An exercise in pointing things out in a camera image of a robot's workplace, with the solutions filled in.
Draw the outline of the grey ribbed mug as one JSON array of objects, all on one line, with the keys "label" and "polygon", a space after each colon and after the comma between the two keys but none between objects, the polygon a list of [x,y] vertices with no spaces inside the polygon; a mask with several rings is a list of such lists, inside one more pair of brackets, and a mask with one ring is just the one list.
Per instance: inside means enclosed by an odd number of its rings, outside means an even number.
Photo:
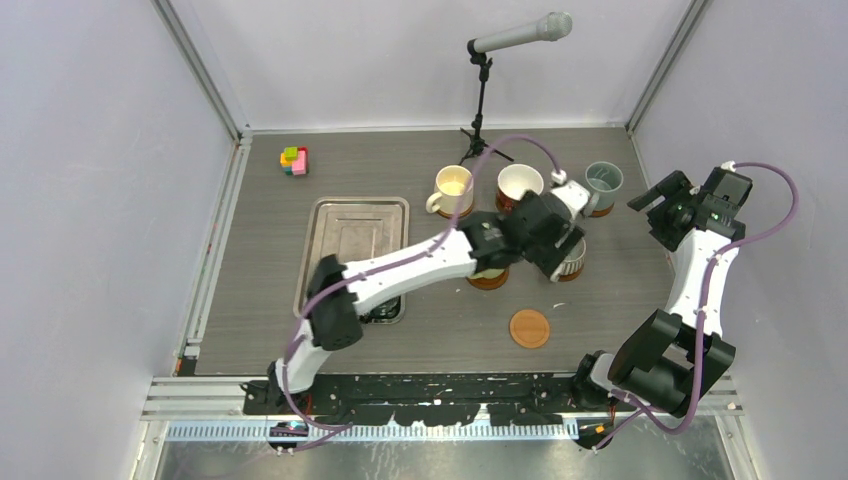
[{"label": "grey ribbed mug", "polygon": [[560,278],[578,275],[585,264],[586,240],[581,239],[574,248],[566,255],[562,263]]}]

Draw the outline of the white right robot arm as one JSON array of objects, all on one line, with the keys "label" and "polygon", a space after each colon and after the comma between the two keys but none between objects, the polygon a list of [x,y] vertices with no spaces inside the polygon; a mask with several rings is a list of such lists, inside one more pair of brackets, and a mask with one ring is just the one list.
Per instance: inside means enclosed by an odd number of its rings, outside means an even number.
[{"label": "white right robot arm", "polygon": [[675,170],[629,201],[631,209],[647,212],[651,235],[676,255],[678,269],[665,308],[616,353],[597,351],[581,360],[570,385],[577,406],[610,406],[617,389],[681,418],[699,398],[694,381],[706,393],[729,369],[736,349],[722,338],[721,300],[738,254],[732,244],[746,232],[736,216],[752,187],[729,167],[714,168],[699,187]]}]

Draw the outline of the grey-blue mug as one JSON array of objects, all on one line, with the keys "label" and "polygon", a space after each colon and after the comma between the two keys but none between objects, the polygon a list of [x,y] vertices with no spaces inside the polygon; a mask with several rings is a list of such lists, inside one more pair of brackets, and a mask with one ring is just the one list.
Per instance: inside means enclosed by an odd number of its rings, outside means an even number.
[{"label": "grey-blue mug", "polygon": [[584,178],[595,199],[592,211],[615,205],[616,195],[624,180],[618,166],[605,161],[594,162],[586,168]]}]

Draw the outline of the light green cup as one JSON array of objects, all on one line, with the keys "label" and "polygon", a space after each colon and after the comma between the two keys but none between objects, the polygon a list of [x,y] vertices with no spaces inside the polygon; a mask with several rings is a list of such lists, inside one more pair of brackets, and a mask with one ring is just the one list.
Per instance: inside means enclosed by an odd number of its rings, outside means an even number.
[{"label": "light green cup", "polygon": [[470,279],[478,280],[496,280],[504,275],[508,271],[508,268],[490,268],[486,270],[482,270],[479,273],[475,273],[470,276]]}]

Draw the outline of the brown ridged wooden coaster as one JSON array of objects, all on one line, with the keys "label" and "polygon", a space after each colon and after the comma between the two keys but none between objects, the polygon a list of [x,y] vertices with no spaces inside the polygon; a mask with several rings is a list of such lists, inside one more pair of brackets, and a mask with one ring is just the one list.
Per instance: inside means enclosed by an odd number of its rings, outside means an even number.
[{"label": "brown ridged wooden coaster", "polygon": [[604,217],[604,216],[610,214],[613,209],[614,209],[614,204],[612,204],[612,205],[610,205],[610,206],[608,206],[607,208],[604,208],[604,209],[593,210],[591,212],[590,216],[592,218]]},{"label": "brown ridged wooden coaster", "polygon": [[509,269],[504,275],[502,275],[500,278],[498,278],[496,280],[483,280],[483,279],[473,280],[473,279],[470,279],[470,277],[467,277],[466,280],[468,281],[468,283],[470,285],[472,285],[473,287],[475,287],[477,289],[494,290],[494,289],[498,289],[501,286],[503,286],[506,283],[506,281],[508,280],[508,277],[509,277]]},{"label": "brown ridged wooden coaster", "polygon": [[558,282],[570,282],[570,281],[573,281],[573,280],[577,279],[577,278],[578,278],[578,277],[582,274],[582,272],[583,272],[583,268],[580,268],[580,269],[578,269],[578,270],[576,270],[576,271],[574,271],[574,272],[572,272],[572,273],[570,273],[570,274],[567,274],[567,275],[560,275],[560,276],[558,277]]},{"label": "brown ridged wooden coaster", "polygon": [[[460,213],[458,213],[458,214],[457,214],[457,215],[458,215],[458,218],[463,218],[463,217],[465,217],[465,216],[469,215],[470,213],[472,213],[472,211],[473,211],[473,205],[472,205],[471,207],[467,208],[466,210],[461,211]],[[445,211],[445,210],[443,210],[443,209],[439,209],[439,210],[435,211],[434,213],[436,213],[436,214],[438,214],[438,215],[440,215],[440,216],[442,216],[443,218],[446,218],[446,219],[450,219],[450,218],[452,218],[452,217],[454,216],[454,213],[452,213],[452,212],[447,212],[447,211]]]}]

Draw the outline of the cream mug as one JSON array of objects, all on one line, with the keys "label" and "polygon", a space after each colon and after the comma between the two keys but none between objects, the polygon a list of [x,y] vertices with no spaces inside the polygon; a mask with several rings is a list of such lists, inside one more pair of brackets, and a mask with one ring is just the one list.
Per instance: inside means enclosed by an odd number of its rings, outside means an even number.
[{"label": "cream mug", "polygon": [[458,214],[474,205],[474,183],[472,173],[463,166],[450,165],[436,175],[434,191],[425,203],[425,209],[433,214],[439,209]]}]

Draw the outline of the silver microphone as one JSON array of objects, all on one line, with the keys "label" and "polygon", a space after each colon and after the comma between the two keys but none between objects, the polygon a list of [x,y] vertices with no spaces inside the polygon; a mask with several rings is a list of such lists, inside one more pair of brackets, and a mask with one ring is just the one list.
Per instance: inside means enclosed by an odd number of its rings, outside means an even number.
[{"label": "silver microphone", "polygon": [[533,42],[555,42],[568,36],[573,18],[566,12],[550,12],[541,19],[505,31],[471,39],[467,42],[470,55],[482,55]]}]

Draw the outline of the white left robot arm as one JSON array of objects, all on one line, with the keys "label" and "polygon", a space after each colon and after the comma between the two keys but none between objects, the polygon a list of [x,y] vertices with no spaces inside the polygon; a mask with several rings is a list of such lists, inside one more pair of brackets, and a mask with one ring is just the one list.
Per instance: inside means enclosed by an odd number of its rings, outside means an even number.
[{"label": "white left robot arm", "polygon": [[591,194],[575,186],[528,191],[507,214],[473,212],[430,239],[383,256],[349,263],[336,255],[322,258],[293,339],[269,365],[267,386],[258,392],[257,383],[247,383],[245,393],[270,413],[298,412],[329,356],[362,339],[361,317],[419,288],[522,261],[556,279],[585,234],[577,218],[591,201]]}]

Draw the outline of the silver metal tray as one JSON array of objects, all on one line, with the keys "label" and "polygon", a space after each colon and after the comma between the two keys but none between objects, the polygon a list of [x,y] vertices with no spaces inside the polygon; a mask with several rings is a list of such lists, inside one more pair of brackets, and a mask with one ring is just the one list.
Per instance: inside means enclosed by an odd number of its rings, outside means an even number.
[{"label": "silver metal tray", "polygon": [[322,197],[312,207],[293,313],[319,261],[334,254],[342,263],[370,259],[408,245],[409,203],[401,197]]}]

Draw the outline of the light wooden coaster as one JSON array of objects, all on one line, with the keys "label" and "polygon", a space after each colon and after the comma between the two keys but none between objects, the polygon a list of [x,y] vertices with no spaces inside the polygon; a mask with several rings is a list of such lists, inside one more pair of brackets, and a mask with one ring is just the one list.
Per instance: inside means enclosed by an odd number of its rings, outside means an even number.
[{"label": "light wooden coaster", "polygon": [[538,310],[524,309],[516,312],[509,321],[511,338],[527,349],[540,348],[550,337],[550,323]]}]

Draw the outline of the dark green patterned mug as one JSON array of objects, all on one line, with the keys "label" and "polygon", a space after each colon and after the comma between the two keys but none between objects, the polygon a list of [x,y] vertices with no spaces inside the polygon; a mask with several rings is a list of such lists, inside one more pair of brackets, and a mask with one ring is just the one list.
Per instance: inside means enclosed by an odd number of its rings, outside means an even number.
[{"label": "dark green patterned mug", "polygon": [[396,323],[403,311],[403,299],[395,297],[383,304],[378,305],[367,314],[360,316],[362,324],[389,325]]}]

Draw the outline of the white bowl cup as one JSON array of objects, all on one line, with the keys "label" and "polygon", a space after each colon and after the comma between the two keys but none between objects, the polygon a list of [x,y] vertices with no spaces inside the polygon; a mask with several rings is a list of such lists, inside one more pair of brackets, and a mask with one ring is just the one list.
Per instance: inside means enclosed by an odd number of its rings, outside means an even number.
[{"label": "white bowl cup", "polygon": [[501,213],[509,213],[526,192],[541,194],[544,187],[544,179],[535,168],[525,164],[506,166],[497,176],[496,207]]}]

